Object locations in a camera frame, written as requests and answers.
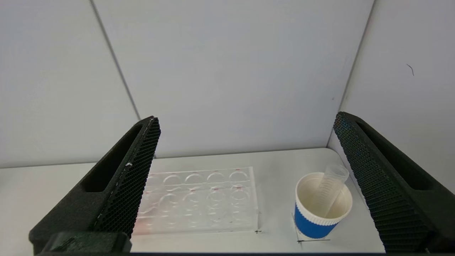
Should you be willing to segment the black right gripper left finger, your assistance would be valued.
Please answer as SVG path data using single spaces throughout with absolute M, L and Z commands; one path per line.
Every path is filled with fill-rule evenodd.
M 134 124 L 29 232 L 44 249 L 60 232 L 123 233 L 131 238 L 161 129 L 151 116 Z

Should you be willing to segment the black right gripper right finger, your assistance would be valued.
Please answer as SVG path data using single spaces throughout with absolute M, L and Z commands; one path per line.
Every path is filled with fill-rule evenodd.
M 361 118 L 338 112 L 333 129 L 385 251 L 454 253 L 454 194 Z

